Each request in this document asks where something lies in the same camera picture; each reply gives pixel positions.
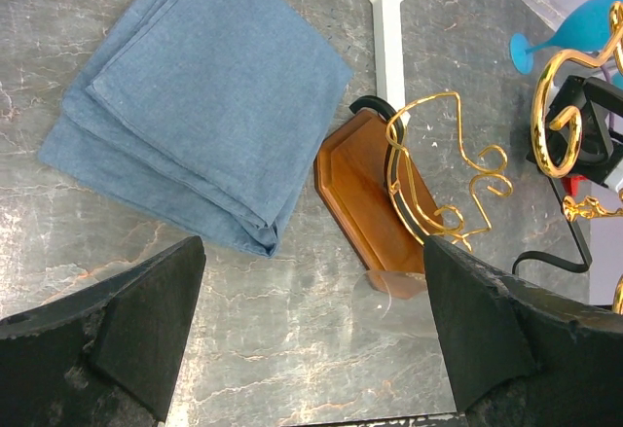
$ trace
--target wooden base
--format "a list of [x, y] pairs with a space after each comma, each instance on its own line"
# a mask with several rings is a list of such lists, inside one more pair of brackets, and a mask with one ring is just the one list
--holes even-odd
[[[422, 247], [400, 221], [385, 189], [385, 127], [376, 113], [359, 111], [324, 141], [314, 171], [318, 193], [371, 270], [368, 274], [373, 284], [389, 292], [387, 281], [379, 279], [374, 270], [424, 273], [424, 266]], [[402, 164], [400, 178], [406, 179], [404, 161]], [[437, 205], [418, 170], [413, 169], [421, 207], [432, 216]], [[390, 291], [396, 297], [413, 296], [413, 290]]]

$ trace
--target clear glass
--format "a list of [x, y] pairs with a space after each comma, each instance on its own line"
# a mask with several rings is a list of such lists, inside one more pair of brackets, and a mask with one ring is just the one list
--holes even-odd
[[353, 322], [375, 332], [437, 338], [423, 274], [368, 271], [352, 290]]

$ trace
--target red object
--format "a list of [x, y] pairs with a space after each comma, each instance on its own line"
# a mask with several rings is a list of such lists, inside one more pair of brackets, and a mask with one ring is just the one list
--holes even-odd
[[577, 196], [577, 191], [580, 188], [580, 182], [588, 181], [588, 179], [584, 176], [564, 177], [562, 180], [568, 196]]

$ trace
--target blue glass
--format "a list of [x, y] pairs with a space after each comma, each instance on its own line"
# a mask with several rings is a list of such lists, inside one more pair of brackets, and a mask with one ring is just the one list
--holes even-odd
[[608, 12], [612, 4], [623, 0], [588, 0], [575, 9], [556, 33], [544, 43], [531, 46], [521, 33], [510, 40], [510, 56], [515, 68], [529, 74], [534, 64], [532, 54], [550, 46], [590, 53], [600, 51], [610, 37]]
[[618, 72], [614, 74], [614, 76], [612, 76], [612, 83], [620, 89], [623, 89], [623, 75]]

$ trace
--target blue cloth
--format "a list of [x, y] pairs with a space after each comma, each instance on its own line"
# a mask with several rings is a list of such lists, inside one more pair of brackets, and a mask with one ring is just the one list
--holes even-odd
[[283, 0], [134, 0], [66, 91], [39, 159], [271, 256], [350, 78]]

